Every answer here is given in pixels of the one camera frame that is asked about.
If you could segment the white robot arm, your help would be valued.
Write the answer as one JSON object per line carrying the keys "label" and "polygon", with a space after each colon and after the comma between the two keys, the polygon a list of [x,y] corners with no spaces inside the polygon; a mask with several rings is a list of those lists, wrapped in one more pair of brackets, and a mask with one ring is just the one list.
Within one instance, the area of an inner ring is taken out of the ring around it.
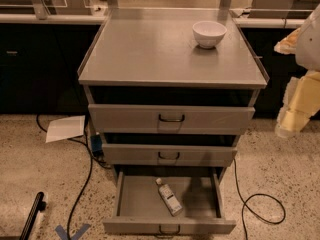
{"label": "white robot arm", "polygon": [[294,54],[296,63],[307,70],[301,77],[292,77],[283,96],[275,133],[282,138],[298,134],[320,111],[320,6],[301,27],[279,41],[274,50]]}

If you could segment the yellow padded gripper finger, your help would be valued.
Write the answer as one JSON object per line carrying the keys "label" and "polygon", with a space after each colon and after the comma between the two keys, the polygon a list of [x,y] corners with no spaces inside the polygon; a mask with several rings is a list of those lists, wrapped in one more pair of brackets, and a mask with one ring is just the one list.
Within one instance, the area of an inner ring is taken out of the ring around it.
{"label": "yellow padded gripper finger", "polygon": [[309,71],[301,78],[292,77],[277,117],[276,135],[282,138],[297,135],[319,111],[320,73]]}
{"label": "yellow padded gripper finger", "polygon": [[283,38],[274,46],[274,51],[285,55],[294,54],[296,52],[299,32],[299,28],[292,31],[288,36]]}

